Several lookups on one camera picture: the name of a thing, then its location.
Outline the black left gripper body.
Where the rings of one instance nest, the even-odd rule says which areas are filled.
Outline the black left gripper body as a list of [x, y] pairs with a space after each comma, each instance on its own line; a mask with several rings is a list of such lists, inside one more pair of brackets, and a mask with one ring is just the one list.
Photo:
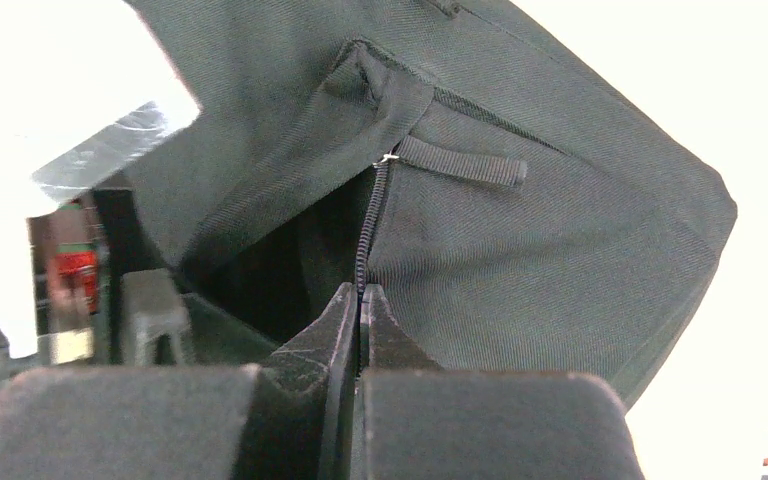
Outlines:
[[244, 364], [276, 349], [159, 259], [128, 188], [29, 222], [40, 365]]

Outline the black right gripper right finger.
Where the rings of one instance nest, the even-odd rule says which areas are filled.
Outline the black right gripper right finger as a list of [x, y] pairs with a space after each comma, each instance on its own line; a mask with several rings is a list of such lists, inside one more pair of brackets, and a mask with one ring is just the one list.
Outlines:
[[457, 371], [398, 324], [383, 289], [361, 310], [360, 479], [639, 479], [625, 409], [577, 372]]

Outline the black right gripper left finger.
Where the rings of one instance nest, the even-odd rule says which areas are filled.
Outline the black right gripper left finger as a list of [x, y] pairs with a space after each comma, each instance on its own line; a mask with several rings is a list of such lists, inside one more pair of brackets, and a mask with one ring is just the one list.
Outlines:
[[259, 364], [36, 368], [0, 391], [0, 479], [344, 479], [356, 292]]

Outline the black student backpack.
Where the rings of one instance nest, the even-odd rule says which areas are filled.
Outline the black student backpack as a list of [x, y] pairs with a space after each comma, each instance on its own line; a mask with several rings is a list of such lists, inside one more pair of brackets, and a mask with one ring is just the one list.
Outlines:
[[149, 261], [285, 341], [380, 285], [452, 369], [627, 403], [737, 218], [721, 176], [507, 1], [137, 1], [203, 111], [126, 172]]

